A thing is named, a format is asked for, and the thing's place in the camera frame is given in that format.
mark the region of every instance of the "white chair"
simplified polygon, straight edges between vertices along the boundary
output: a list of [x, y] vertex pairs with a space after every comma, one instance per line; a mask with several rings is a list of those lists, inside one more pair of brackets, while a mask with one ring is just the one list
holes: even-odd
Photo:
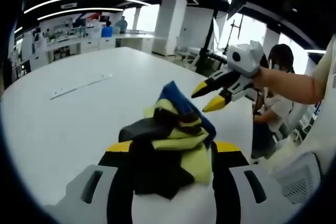
[[292, 204], [303, 204], [321, 182], [320, 168], [314, 153], [305, 153], [272, 176], [282, 187], [282, 194]]
[[279, 128], [279, 130], [273, 135], [275, 138], [275, 145], [274, 147], [269, 151], [269, 154], [265, 156], [266, 159], [269, 159], [271, 155], [274, 154], [274, 152], [281, 149], [288, 141], [291, 141], [291, 138], [289, 137], [290, 133], [299, 125], [300, 119], [303, 117], [307, 110], [307, 105], [294, 102], [293, 108], [289, 115], [286, 118], [286, 121], [282, 126]]
[[192, 71], [196, 71], [196, 64], [197, 64], [199, 58], [200, 58], [200, 55], [197, 55], [193, 59], [184, 59], [183, 67], [187, 68], [189, 70], [192, 70]]
[[308, 133], [306, 132], [306, 130], [309, 127], [312, 127], [312, 125], [310, 124], [310, 121], [313, 117], [314, 111], [315, 111], [314, 105], [308, 106], [306, 112], [304, 113], [303, 117], [300, 120], [301, 128], [305, 133]]

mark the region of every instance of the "sleeve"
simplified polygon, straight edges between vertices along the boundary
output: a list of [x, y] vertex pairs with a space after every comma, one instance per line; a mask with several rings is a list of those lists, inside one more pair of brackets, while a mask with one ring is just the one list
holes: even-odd
[[270, 108], [274, 113], [276, 113], [280, 118], [285, 119], [290, 110], [292, 109], [293, 102], [284, 98], [280, 97]]
[[328, 44], [325, 55], [322, 57], [318, 65], [315, 67], [312, 77], [323, 85], [323, 90], [327, 86], [329, 70], [331, 68], [333, 50], [333, 38]]

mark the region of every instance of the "yellow stripe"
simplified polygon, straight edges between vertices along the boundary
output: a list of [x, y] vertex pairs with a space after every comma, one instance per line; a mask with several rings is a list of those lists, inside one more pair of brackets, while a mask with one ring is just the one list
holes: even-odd
[[130, 149], [131, 143], [132, 143], [132, 140], [113, 144], [106, 151], [107, 152], [128, 152]]
[[193, 127], [196, 126], [198, 124], [201, 124], [202, 120], [200, 118], [198, 118], [196, 121], [191, 122], [191, 123], [183, 123], [183, 122], [179, 122], [181, 127]]
[[215, 141], [215, 144], [217, 146], [218, 152], [240, 152], [240, 149], [231, 143]]
[[145, 118], [152, 118], [154, 116], [154, 111], [156, 108], [163, 108], [178, 115], [178, 112], [174, 105], [171, 103], [171, 101], [169, 101], [168, 99], [159, 99], [154, 106], [145, 109]]

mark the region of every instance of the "white table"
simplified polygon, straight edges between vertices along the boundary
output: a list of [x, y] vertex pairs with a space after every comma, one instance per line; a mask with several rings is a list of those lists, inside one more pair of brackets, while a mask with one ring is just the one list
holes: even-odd
[[[109, 74], [112, 77], [105, 81], [50, 100], [55, 91]], [[118, 140], [122, 127], [143, 118], [143, 110], [156, 102], [165, 84], [174, 80], [188, 97], [204, 79], [130, 48], [69, 57], [27, 74], [5, 90], [1, 104], [5, 137], [18, 173], [39, 203], [55, 204], [76, 175], [98, 163], [106, 148]], [[193, 103], [202, 109], [214, 95]], [[216, 139], [236, 144], [250, 157], [252, 108], [248, 99], [206, 116], [216, 127]], [[172, 202], [182, 204], [183, 195], [200, 197], [211, 188], [193, 185], [181, 190]], [[134, 202], [147, 199], [147, 204], [155, 205], [165, 201], [156, 195], [146, 197]]]

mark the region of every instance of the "chair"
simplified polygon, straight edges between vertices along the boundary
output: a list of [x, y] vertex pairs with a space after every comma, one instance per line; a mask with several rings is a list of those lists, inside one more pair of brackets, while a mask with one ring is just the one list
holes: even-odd
[[287, 116], [285, 123], [283, 123], [279, 130], [273, 135], [276, 143], [265, 156], [266, 159], [269, 159], [274, 152], [281, 149], [288, 141], [291, 140], [289, 135], [299, 125], [300, 119], [305, 114], [307, 107], [307, 105], [301, 103], [293, 103], [293, 108]]
[[303, 204], [318, 188], [320, 168], [314, 153], [305, 153], [282, 170], [272, 173], [282, 187], [282, 194], [292, 204]]
[[190, 69], [192, 71], [196, 71], [196, 64], [200, 58], [200, 55], [196, 55], [194, 58], [186, 58], [183, 60], [183, 67]]

